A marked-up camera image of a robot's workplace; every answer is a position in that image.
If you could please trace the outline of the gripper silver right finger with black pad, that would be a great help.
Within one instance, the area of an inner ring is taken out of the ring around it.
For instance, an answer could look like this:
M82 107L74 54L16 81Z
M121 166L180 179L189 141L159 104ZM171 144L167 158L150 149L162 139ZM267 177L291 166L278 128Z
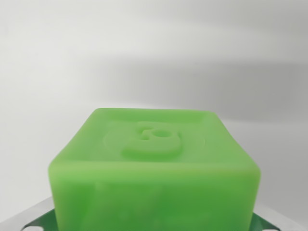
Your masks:
M252 231L307 231L308 229L267 205L256 202L251 220Z

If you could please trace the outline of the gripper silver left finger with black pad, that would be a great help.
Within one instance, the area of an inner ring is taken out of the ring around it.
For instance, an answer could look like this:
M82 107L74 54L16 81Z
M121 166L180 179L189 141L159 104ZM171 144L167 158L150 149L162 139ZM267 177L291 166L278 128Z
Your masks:
M19 214L0 223L1 231L21 231L25 225L54 209L53 199L49 197Z

